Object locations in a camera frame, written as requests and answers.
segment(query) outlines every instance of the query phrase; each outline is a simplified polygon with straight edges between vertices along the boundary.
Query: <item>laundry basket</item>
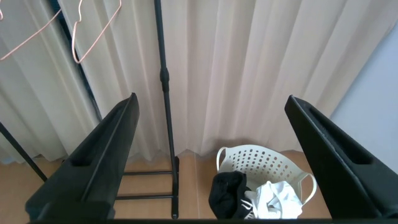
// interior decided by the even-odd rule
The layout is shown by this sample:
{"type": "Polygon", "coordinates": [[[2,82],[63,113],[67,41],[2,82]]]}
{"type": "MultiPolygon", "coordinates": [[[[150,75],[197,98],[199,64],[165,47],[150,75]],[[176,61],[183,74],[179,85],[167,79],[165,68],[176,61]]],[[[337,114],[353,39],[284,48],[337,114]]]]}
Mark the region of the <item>laundry basket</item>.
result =
{"type": "Polygon", "coordinates": [[[217,172],[240,171],[246,174],[247,187],[251,190],[265,184],[287,181],[294,189],[303,205],[315,194],[317,182],[312,174],[302,171],[296,164],[282,154],[271,149],[255,145],[243,145],[232,148],[222,147],[217,153],[217,172]],[[220,156],[225,150],[225,158],[220,166],[220,156]],[[301,181],[312,178],[312,192],[307,199],[302,199],[301,181]]]}

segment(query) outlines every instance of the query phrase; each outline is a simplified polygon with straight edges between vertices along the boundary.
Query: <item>basket handle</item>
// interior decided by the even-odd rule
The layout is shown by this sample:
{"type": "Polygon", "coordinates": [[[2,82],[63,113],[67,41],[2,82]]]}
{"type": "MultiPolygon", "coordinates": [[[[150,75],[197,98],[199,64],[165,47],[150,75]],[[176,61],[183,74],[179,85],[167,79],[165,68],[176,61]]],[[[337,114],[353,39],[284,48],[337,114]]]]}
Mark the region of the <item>basket handle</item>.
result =
{"type": "Polygon", "coordinates": [[[307,176],[310,176],[312,179],[312,192],[311,194],[307,197],[307,199],[304,200],[303,205],[305,205],[307,202],[311,200],[311,198],[315,195],[315,192],[317,191],[317,180],[312,174],[308,174],[307,176]]]}
{"type": "Polygon", "coordinates": [[[220,169],[220,156],[221,153],[223,152],[224,149],[227,149],[227,147],[222,147],[221,149],[219,149],[219,151],[217,152],[217,159],[216,159],[216,163],[217,163],[217,172],[220,169]]]}

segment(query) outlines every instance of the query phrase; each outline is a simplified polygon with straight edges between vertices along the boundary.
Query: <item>curtain fold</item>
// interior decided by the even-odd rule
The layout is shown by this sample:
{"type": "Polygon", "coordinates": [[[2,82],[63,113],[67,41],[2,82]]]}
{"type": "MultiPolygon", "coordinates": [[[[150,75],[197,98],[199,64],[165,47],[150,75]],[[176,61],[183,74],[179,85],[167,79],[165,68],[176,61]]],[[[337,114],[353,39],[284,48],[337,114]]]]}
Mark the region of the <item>curtain fold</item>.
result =
{"type": "MultiPolygon", "coordinates": [[[[69,28],[78,0],[61,0],[69,28]]],[[[83,1],[85,53],[117,1],[83,1]]],[[[329,116],[381,39],[397,1],[162,1],[176,153],[259,144],[300,150],[284,105],[291,94],[329,116]]],[[[82,63],[102,116],[130,92],[141,116],[131,155],[168,151],[153,1],[123,1],[82,63]]]]}
{"type": "MultiPolygon", "coordinates": [[[[2,1],[0,57],[54,15],[47,1],[2,1]]],[[[27,153],[52,161],[72,153],[98,124],[56,21],[0,62],[0,121],[27,153]]],[[[0,159],[23,158],[0,134],[0,159]]]]}

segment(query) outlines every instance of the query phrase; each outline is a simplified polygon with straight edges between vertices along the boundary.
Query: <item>wire hanger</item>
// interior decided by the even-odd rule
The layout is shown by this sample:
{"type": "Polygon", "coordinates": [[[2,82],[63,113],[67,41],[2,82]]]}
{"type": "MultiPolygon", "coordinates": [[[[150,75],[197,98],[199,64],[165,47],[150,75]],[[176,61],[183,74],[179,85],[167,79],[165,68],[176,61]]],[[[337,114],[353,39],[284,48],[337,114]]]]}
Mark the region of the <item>wire hanger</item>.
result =
{"type": "Polygon", "coordinates": [[[81,4],[82,4],[83,0],[80,0],[79,2],[79,8],[78,8],[78,12],[79,12],[79,20],[75,22],[75,25],[73,26],[73,32],[72,32],[72,54],[73,54],[73,59],[75,60],[76,63],[81,63],[81,61],[83,61],[83,59],[88,55],[88,53],[93,49],[93,47],[95,46],[95,44],[98,42],[98,40],[100,39],[100,37],[104,34],[106,28],[108,28],[108,26],[110,25],[110,23],[112,22],[113,18],[116,16],[116,14],[119,12],[120,8],[122,7],[122,0],[119,0],[119,7],[116,10],[116,12],[114,12],[113,16],[111,17],[111,19],[109,20],[109,22],[107,23],[107,25],[104,27],[104,29],[101,31],[101,33],[99,33],[99,36],[97,37],[97,39],[95,39],[93,45],[91,45],[91,47],[87,50],[87,52],[81,56],[81,59],[78,60],[76,57],[76,52],[75,52],[75,40],[76,40],[76,29],[77,29],[77,24],[79,24],[81,22],[81,4]]]}
{"type": "MultiPolygon", "coordinates": [[[[50,25],[50,23],[60,14],[61,9],[58,10],[57,13],[55,13],[55,15],[53,16],[53,18],[51,18],[48,23],[46,23],[46,25],[44,25],[41,29],[39,29],[36,33],[34,33],[33,35],[31,35],[28,39],[26,39],[25,41],[23,41],[22,43],[20,43],[17,47],[15,47],[14,49],[12,49],[10,52],[8,52],[5,56],[0,58],[0,61],[5,60],[6,58],[8,58],[8,56],[12,55],[12,53],[14,53],[16,50],[18,50],[20,47],[22,47],[24,44],[26,44],[28,41],[30,41],[33,37],[35,37],[37,34],[39,34],[40,32],[42,32],[47,26],[50,25]]],[[[0,9],[0,21],[2,21],[4,19],[2,11],[0,9]]]]}

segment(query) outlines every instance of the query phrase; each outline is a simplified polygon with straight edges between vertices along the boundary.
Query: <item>brown floor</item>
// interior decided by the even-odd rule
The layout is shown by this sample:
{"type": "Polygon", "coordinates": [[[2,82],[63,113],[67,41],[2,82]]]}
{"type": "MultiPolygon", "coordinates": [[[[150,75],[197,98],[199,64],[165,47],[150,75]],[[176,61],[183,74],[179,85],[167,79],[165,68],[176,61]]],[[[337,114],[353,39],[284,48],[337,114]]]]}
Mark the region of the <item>brown floor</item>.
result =
{"type": "MultiPolygon", "coordinates": [[[[310,172],[305,156],[301,152],[284,152],[301,169],[310,172]]],[[[46,175],[51,175],[60,161],[37,161],[46,175]]],[[[216,174],[215,156],[207,159],[186,154],[180,158],[180,218],[215,218],[208,205],[211,181],[216,174]]],[[[168,170],[167,158],[147,164],[136,161],[126,170],[168,170]]],[[[0,220],[2,223],[26,223],[29,217],[24,211],[26,200],[40,187],[41,180],[26,164],[0,165],[0,220]]],[[[123,177],[119,195],[156,194],[171,192],[171,176],[130,176],[123,177]]],[[[303,195],[309,194],[310,180],[304,180],[303,195]]],[[[116,201],[115,218],[170,218],[170,199],[116,201]]],[[[300,218],[330,218],[322,194],[317,190],[314,198],[303,207],[300,218]]]]}

